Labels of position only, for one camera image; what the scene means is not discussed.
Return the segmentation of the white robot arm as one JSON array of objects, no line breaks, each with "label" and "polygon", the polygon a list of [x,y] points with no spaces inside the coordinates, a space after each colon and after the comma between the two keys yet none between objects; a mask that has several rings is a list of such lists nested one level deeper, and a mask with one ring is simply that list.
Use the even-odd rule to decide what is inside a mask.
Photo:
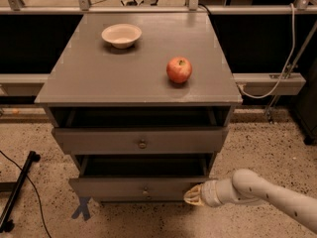
[{"label": "white robot arm", "polygon": [[209,207],[263,200],[317,233],[316,198],[273,184],[251,170],[236,170],[230,178],[198,184],[183,199],[191,205]]}]

